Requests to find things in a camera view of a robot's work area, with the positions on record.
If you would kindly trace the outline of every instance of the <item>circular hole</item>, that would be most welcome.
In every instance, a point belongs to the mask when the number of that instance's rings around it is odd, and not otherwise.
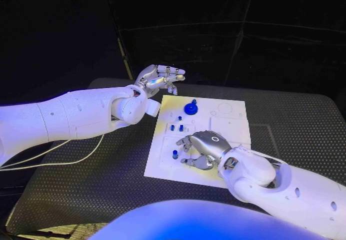
[[[301,191],[300,191],[300,189],[296,187],[296,195],[297,195],[297,198],[301,196]]]
[[[330,206],[332,206],[332,208],[333,208],[333,211],[336,211],[336,210],[337,210],[337,204],[336,204],[334,201],[330,203]]]

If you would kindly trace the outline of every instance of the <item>textured mat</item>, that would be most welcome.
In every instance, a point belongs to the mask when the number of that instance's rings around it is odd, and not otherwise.
[[[89,88],[131,83],[99,78]],[[346,123],[330,98],[183,83],[176,86],[180,96],[245,101],[252,149],[346,185]],[[163,94],[164,90],[153,99],[160,102]],[[107,223],[131,209],[173,199],[209,200],[262,212],[239,202],[226,189],[143,176],[156,121],[146,115],[137,125],[108,133],[81,163],[37,168],[7,223],[9,232]],[[73,162],[88,155],[98,140],[71,141],[43,162]]]

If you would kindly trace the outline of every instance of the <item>gray mat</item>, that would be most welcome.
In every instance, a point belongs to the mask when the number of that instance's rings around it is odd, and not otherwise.
[[[133,82],[97,79],[89,88]],[[252,149],[281,157],[346,185],[346,123],[323,95],[176,84],[179,95],[245,101]],[[154,96],[161,102],[164,90]],[[131,209],[172,199],[199,199],[264,212],[222,188],[144,177],[157,119],[104,136],[81,163],[39,167],[17,202],[7,231],[20,234],[53,226],[107,223]],[[99,137],[75,140],[50,152],[45,163],[73,162],[92,151]]]

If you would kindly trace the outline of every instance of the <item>black background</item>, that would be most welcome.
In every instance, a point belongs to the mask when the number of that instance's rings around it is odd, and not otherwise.
[[[120,38],[134,77],[150,64],[172,65],[192,84],[323,94],[345,117],[345,12],[339,1],[0,0],[0,105],[128,78]],[[0,174],[1,216],[33,172]]]

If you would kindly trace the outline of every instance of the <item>blue knob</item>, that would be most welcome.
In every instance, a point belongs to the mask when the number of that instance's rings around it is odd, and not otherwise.
[[[199,111],[199,107],[197,107],[197,101],[196,99],[192,100],[192,103],[187,103],[185,105],[183,111],[187,115],[195,115]]]
[[[174,150],[173,151],[173,156],[172,156],[174,159],[177,159],[179,158],[179,151],[177,150]]]

